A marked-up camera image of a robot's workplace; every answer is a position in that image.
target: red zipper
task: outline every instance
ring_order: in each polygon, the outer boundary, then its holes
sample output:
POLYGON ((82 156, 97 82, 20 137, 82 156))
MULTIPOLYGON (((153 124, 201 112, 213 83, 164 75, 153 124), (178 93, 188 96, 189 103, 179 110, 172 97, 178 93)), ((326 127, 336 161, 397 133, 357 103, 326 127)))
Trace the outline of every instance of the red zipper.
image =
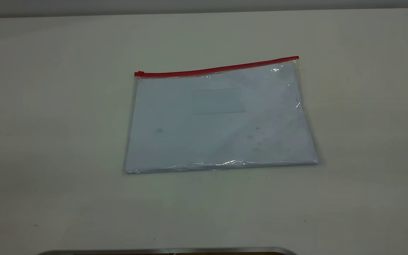
POLYGON ((274 63, 283 63, 291 60, 298 59, 298 56, 288 57, 288 58, 278 58, 277 60, 267 60, 256 63, 247 63, 247 64, 237 64, 217 68, 209 68, 195 71, 186 71, 186 72, 172 72, 172 73, 145 73, 145 72, 136 72, 135 77, 140 78, 171 78, 171 77, 183 77, 183 76, 201 76, 205 74, 214 74, 225 71, 232 71, 237 69, 251 68, 262 65, 270 65, 274 63))

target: table surface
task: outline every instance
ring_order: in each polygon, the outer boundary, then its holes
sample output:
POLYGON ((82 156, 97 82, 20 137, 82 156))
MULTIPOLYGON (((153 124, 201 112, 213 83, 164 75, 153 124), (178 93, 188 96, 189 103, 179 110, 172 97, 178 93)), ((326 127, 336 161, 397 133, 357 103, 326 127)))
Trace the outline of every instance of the table surface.
POLYGON ((0 19, 0 255, 408 254, 408 9, 0 19), (123 175, 133 72, 300 56, 319 166, 123 175))

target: transparent plastic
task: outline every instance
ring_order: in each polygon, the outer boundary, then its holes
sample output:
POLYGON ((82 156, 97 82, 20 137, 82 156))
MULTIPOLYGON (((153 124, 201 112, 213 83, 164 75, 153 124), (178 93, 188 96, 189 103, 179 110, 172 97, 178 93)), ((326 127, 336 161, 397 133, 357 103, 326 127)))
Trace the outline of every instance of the transparent plastic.
POLYGON ((125 173, 318 163, 298 57, 135 77, 125 173))

